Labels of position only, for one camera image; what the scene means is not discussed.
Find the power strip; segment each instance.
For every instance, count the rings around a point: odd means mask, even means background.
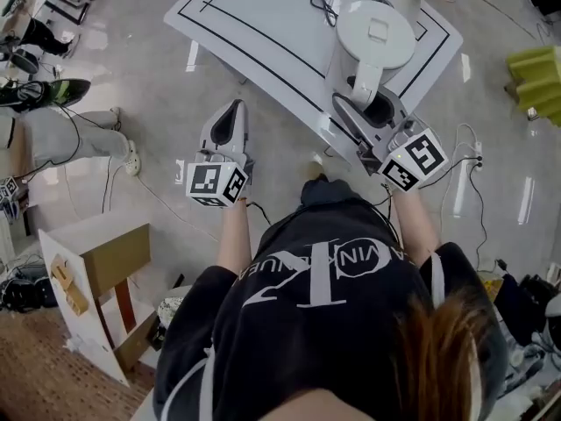
[[[473,149],[475,150],[475,155],[481,157],[481,161],[479,162],[481,165],[475,168],[475,171],[479,172],[483,168],[483,145],[481,142],[475,142],[473,144]]]

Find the black cable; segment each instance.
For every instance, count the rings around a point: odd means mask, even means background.
[[[76,116],[78,116],[79,118],[83,118],[84,120],[86,120],[87,122],[90,122],[91,124],[97,126],[98,128],[104,130],[105,128],[103,128],[102,126],[98,125],[96,122],[94,122],[93,120],[90,120],[89,118],[85,118],[82,114],[78,114],[78,112],[71,110],[70,108],[66,108],[68,111],[72,112],[73,114],[75,114]]]
[[[81,143],[81,138],[80,138],[80,132],[78,131],[78,126],[76,125],[76,122],[74,121],[74,119],[72,118],[72,116],[70,115],[70,113],[60,104],[55,103],[57,106],[59,106],[63,112],[66,113],[66,115],[68,116],[68,118],[70,119],[70,122],[72,123],[72,125],[74,126],[74,129],[76,130],[76,137],[78,138],[78,142],[76,144],[76,148],[74,149],[74,151],[72,152],[72,154],[70,154],[70,156],[68,157],[68,159],[66,159],[65,161],[61,161],[61,162],[53,162],[53,160],[49,159],[47,162],[45,162],[43,165],[35,168],[34,170],[32,170],[29,173],[26,173],[25,175],[20,175],[20,176],[16,176],[14,179],[21,179],[21,178],[25,178],[26,176],[29,176],[31,174],[33,174],[33,176],[31,178],[29,178],[27,180],[27,182],[30,182],[35,175],[44,167],[46,167],[48,164],[52,164],[53,166],[57,167],[59,165],[63,165],[66,164],[68,162],[70,162],[75,156],[76,153],[78,153],[78,149],[80,148],[80,143]]]
[[[476,159],[477,161],[482,161],[482,160],[483,160],[483,158],[482,158],[481,156],[474,156],[474,157],[472,157],[472,158],[462,158],[462,159],[458,160],[458,162],[456,162],[453,166],[451,166],[450,168],[448,168],[448,170],[446,170],[446,173],[444,173],[442,176],[440,176],[436,181],[433,181],[433,182],[431,182],[431,183],[429,183],[429,184],[425,184],[425,185],[421,186],[419,189],[425,189],[425,188],[427,188],[427,187],[429,187],[429,186],[432,186],[432,185],[436,184],[437,182],[439,182],[440,180],[442,180],[447,174],[449,174],[449,173],[452,171],[452,169],[454,169],[454,168],[455,168],[457,165],[459,165],[461,162],[463,162],[463,161],[471,161],[471,160],[474,160],[474,159]]]
[[[479,199],[481,200],[481,228],[483,228],[483,233],[485,234],[485,238],[483,239],[483,241],[479,244],[479,246],[475,249],[475,253],[477,254],[477,267],[475,268],[475,270],[479,270],[479,263],[480,263],[480,257],[479,257],[479,249],[483,246],[483,244],[485,242],[487,242],[487,229],[485,228],[485,225],[483,224],[483,211],[485,210],[485,204],[483,203],[483,196],[481,196],[480,192],[477,190],[477,187],[475,187],[475,184],[473,183],[473,179],[472,179],[472,173],[473,170],[480,164],[480,162],[478,162],[477,164],[475,164],[472,169],[470,170],[470,174],[469,174],[469,178],[470,178],[470,183],[473,186],[473,190],[475,190],[475,192],[479,195]]]
[[[389,201],[389,204],[387,205],[387,219],[390,220],[392,218],[392,192],[390,192],[387,184],[382,184],[382,187],[386,189],[387,192],[387,198]]]
[[[55,80],[59,79],[59,76],[57,74],[56,68],[54,67],[53,64],[49,64],[48,62],[40,62],[39,65],[45,69],[49,74],[53,74],[53,77]],[[48,68],[46,68],[45,66],[51,66],[53,68],[53,70],[49,70]]]
[[[325,154],[328,158],[332,158],[332,157],[333,157],[332,154],[327,154],[327,150],[329,150],[329,149],[330,149],[330,146],[327,145],[327,148],[325,148],[325,149],[323,150],[323,154]]]
[[[329,26],[335,27],[338,15],[325,0],[309,0],[309,4],[318,10],[322,10]]]
[[[250,203],[245,205],[245,207],[249,207],[249,206],[255,206],[255,207],[259,208],[259,210],[263,214],[263,217],[265,217],[265,220],[267,221],[269,226],[271,225],[271,220],[269,220],[269,217],[266,215],[265,210],[259,204],[255,203],[254,201],[251,201]]]
[[[115,171],[113,172],[113,177],[111,178],[111,190],[109,192],[109,212],[111,212],[111,197],[113,196],[113,185],[115,185],[115,176],[117,175],[117,172],[121,169],[123,165],[124,164],[121,164],[115,169]]]
[[[477,156],[477,157],[472,157],[472,158],[462,158],[460,160],[458,160],[454,165],[452,165],[450,168],[448,168],[448,170],[446,170],[446,172],[440,176],[436,181],[430,182],[428,184],[425,184],[423,186],[421,186],[419,189],[426,189],[429,186],[432,186],[434,184],[436,184],[437,182],[440,182],[447,174],[449,174],[456,166],[458,166],[460,163],[462,163],[463,161],[471,161],[471,160],[478,160],[481,161],[483,158],[481,156]],[[381,206],[383,203],[385,203],[388,199],[390,198],[390,196],[388,196],[386,199],[380,201],[379,203],[373,204],[373,206]]]
[[[107,186],[109,185],[110,168],[111,168],[111,156],[107,161],[107,180],[105,181],[105,190],[103,191],[102,213],[104,213],[105,211],[105,196],[107,195]]]
[[[401,245],[400,238],[397,235],[397,231],[395,230],[395,227],[390,221],[390,219],[386,218],[386,216],[384,216],[384,214],[382,214],[372,203],[369,203],[366,200],[361,200],[361,203],[365,203],[372,211],[376,212],[376,214],[382,219],[386,227],[390,230],[390,232],[394,236],[395,243]]]

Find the white appliance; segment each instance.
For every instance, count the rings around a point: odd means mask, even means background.
[[[388,4],[347,4],[337,19],[337,42],[327,80],[365,111],[376,97],[384,70],[407,64],[415,45],[411,25]]]

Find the black cord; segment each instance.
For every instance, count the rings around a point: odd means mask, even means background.
[[[259,204],[255,203],[254,201],[251,201],[250,203],[245,205],[245,207],[249,207],[249,206],[255,206],[255,207],[259,208],[259,210],[263,214],[263,217],[265,217],[265,220],[267,221],[269,226],[271,225],[271,220],[269,220],[269,217],[266,215],[265,210]]]
[[[76,153],[78,153],[78,149],[80,148],[80,143],[81,143],[81,138],[80,138],[80,132],[78,131],[78,126],[76,126],[76,122],[74,121],[74,119],[72,118],[72,116],[68,113],[68,111],[61,106],[60,104],[56,103],[63,112],[66,113],[66,115],[68,116],[68,118],[70,119],[70,122],[72,123],[72,125],[74,126],[74,129],[76,130],[76,137],[78,138],[78,142],[76,143],[76,148],[74,149],[74,151],[72,152],[72,154],[70,154],[70,156],[68,157],[68,159],[66,159],[65,161],[61,161],[61,162],[53,162],[53,160],[49,159],[47,162],[45,162],[43,165],[35,168],[34,170],[32,170],[29,173],[26,173],[25,175],[20,175],[20,176],[16,176],[14,179],[21,179],[21,178],[25,178],[26,176],[29,176],[31,174],[33,174],[33,176],[31,178],[29,178],[27,180],[27,182],[31,182],[31,180],[35,177],[35,175],[41,171],[44,167],[46,167],[48,164],[52,164],[53,166],[57,167],[59,165],[63,165],[66,164],[68,162],[70,162],[75,156]]]
[[[387,184],[382,184],[382,187],[386,189],[387,200],[389,201],[389,204],[387,205],[387,219],[389,220],[392,218],[392,192],[390,192]]]
[[[479,257],[479,249],[483,246],[483,244],[485,242],[487,242],[487,229],[485,228],[485,225],[483,224],[483,211],[485,210],[485,204],[483,203],[483,196],[481,196],[480,192],[477,190],[477,187],[475,187],[475,184],[473,183],[473,179],[472,179],[472,173],[473,170],[475,170],[476,167],[478,167],[480,164],[480,162],[478,162],[477,164],[475,164],[472,169],[470,170],[470,174],[469,174],[469,178],[470,178],[470,183],[473,186],[473,190],[476,191],[476,193],[479,195],[479,199],[481,200],[481,228],[483,228],[483,233],[485,234],[485,238],[483,239],[483,241],[479,244],[479,246],[475,249],[475,253],[477,254],[477,267],[475,268],[476,270],[479,270],[479,263],[480,263],[480,257]]]
[[[323,154],[325,154],[328,158],[332,158],[332,157],[333,157],[332,154],[327,154],[327,150],[329,150],[329,149],[330,149],[330,146],[327,145],[327,148],[325,148],[325,149],[323,150]]]
[[[338,15],[325,0],[309,0],[309,4],[318,10],[322,10],[329,26],[335,27]]]
[[[449,174],[457,165],[459,165],[463,161],[472,161],[474,159],[476,159],[477,161],[482,161],[483,160],[483,158],[481,156],[475,156],[475,157],[472,157],[472,158],[462,158],[462,159],[458,160],[458,162],[456,162],[453,166],[448,168],[448,170],[446,170],[446,173],[444,173],[442,176],[440,176],[436,181],[433,181],[429,184],[425,184],[425,185],[421,186],[419,189],[425,189],[429,186],[432,186],[432,185],[436,184],[437,182],[442,180],[447,174]]]
[[[105,181],[105,190],[103,191],[102,213],[105,211],[105,196],[107,195],[107,186],[109,186],[110,168],[111,168],[111,156],[107,161],[107,180]]]
[[[115,169],[115,171],[113,172],[113,177],[111,178],[111,190],[109,192],[109,212],[111,212],[111,197],[113,196],[113,186],[115,185],[115,176],[117,175],[117,172],[121,169],[123,165],[124,164],[121,164]]]
[[[481,161],[483,158],[481,158],[481,156],[472,157],[472,158],[462,158],[462,159],[458,160],[453,166],[448,168],[448,170],[446,170],[446,172],[442,176],[440,176],[436,181],[425,184],[425,185],[421,186],[419,189],[426,189],[427,187],[432,186],[432,185],[436,184],[437,182],[440,182],[447,174],[449,174],[460,163],[462,163],[463,161],[471,161],[471,160],[474,160],[474,159],[476,159],[478,161]],[[388,196],[386,199],[380,201],[379,203],[373,204],[373,206],[381,206],[383,203],[385,203],[389,199],[390,199],[390,196]]]
[[[48,73],[53,74],[53,77],[55,80],[57,80],[59,78],[57,72],[56,72],[56,68],[54,67],[53,64],[49,64],[48,62],[40,62],[39,65],[45,69]],[[49,70],[48,68],[46,68],[45,66],[51,66],[53,68],[53,70]]]
[[[85,118],[82,114],[78,114],[78,112],[71,110],[70,108],[66,108],[68,111],[72,112],[73,114],[75,114],[76,116],[78,116],[79,118],[83,118],[84,120],[86,120],[87,122],[90,122],[91,124],[97,126],[98,128],[104,130],[105,128],[103,128],[102,126],[98,125],[96,122],[94,122],[93,120],[90,120],[89,118]]]

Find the wooden floor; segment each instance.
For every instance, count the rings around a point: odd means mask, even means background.
[[[0,312],[0,411],[10,421],[128,421],[153,386],[153,370],[138,364],[113,381],[63,346],[58,309]]]

